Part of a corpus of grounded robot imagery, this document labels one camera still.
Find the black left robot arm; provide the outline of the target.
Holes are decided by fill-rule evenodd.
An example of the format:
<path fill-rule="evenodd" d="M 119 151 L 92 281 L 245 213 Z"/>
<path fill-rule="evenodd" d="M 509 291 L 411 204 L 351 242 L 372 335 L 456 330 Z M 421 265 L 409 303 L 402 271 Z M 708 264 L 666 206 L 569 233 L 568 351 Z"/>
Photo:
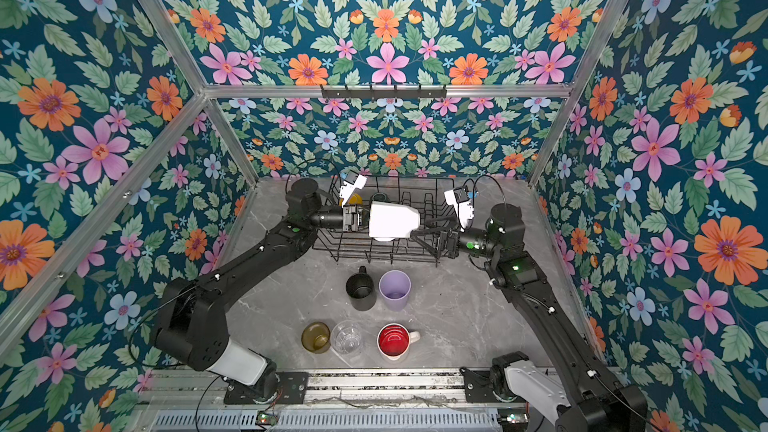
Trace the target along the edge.
<path fill-rule="evenodd" d="M 226 314 L 271 273 L 301 258 L 323 229 L 359 231 L 370 212 L 364 205 L 329 205 L 313 179 L 286 192 L 287 212 L 265 237 L 238 257 L 194 280 L 166 287 L 153 319 L 151 345 L 195 371 L 225 378 L 246 397 L 264 403 L 278 389 L 274 361 L 231 338 Z"/>

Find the yellow plastic cup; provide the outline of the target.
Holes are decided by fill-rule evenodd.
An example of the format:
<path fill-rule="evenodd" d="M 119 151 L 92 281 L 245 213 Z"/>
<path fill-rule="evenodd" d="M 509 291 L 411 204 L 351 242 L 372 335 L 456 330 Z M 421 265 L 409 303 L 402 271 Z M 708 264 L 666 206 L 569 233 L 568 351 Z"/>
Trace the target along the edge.
<path fill-rule="evenodd" d="M 363 198 L 358 193 L 353 193 L 349 200 L 347 201 L 348 205 L 362 205 L 363 204 Z"/>

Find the black mug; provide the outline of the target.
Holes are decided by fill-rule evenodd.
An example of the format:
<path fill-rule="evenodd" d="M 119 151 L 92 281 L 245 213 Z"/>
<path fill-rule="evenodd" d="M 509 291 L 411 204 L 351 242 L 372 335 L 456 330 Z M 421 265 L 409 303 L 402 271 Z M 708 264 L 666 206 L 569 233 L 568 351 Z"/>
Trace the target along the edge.
<path fill-rule="evenodd" d="M 347 279 L 345 290 L 355 310 L 368 311 L 374 307 L 377 298 L 375 283 L 365 266 L 360 266 L 358 272 Z"/>

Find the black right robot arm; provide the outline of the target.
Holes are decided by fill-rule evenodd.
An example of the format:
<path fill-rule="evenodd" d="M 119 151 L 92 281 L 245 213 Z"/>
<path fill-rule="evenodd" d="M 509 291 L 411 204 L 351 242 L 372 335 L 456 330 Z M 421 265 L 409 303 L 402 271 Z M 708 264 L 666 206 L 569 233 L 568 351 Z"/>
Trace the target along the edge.
<path fill-rule="evenodd" d="M 436 236 L 437 244 L 423 242 L 426 235 Z M 494 205 L 482 228 L 464 227 L 459 219 L 428 219 L 410 236 L 437 258 L 465 253 L 483 259 L 492 286 L 522 315 L 550 358 L 554 377 L 522 353 L 495 358 L 490 379 L 498 396 L 524 399 L 557 431 L 645 430 L 645 396 L 617 378 L 566 315 L 548 276 L 525 248 L 519 207 Z"/>

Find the cream ceramic mug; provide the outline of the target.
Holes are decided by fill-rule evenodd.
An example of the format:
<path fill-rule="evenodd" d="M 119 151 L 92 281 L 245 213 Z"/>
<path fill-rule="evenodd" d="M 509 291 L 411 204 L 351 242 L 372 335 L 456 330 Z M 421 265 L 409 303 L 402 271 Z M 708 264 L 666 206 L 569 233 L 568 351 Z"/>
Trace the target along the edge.
<path fill-rule="evenodd" d="M 401 204 L 373 202 L 368 235 L 380 242 L 408 239 L 421 223 L 419 211 Z"/>

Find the red and white mug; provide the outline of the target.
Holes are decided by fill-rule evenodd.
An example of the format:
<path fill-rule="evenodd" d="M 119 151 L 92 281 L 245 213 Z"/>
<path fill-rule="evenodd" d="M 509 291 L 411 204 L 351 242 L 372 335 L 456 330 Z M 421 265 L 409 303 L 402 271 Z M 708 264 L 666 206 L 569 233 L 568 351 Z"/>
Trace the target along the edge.
<path fill-rule="evenodd" d="M 421 334 L 418 331 L 409 331 L 404 325 L 390 323 L 380 329 L 376 344 L 386 360 L 397 362 L 404 359 L 410 347 L 420 339 Z"/>

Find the cream and green mug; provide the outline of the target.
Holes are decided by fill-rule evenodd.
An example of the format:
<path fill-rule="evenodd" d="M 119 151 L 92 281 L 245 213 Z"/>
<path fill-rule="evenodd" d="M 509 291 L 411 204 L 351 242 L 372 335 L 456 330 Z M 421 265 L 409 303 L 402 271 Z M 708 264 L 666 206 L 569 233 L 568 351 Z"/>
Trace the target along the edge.
<path fill-rule="evenodd" d="M 383 192 L 377 192 L 377 193 L 375 193 L 375 194 L 374 194 L 374 195 L 371 197 L 371 200 L 372 200 L 373 202 L 385 202 L 385 203 L 387 203 L 387 202 L 389 201 L 389 197 L 388 197 L 388 195 L 387 195 L 387 194 L 385 194 L 385 193 L 383 193 Z"/>

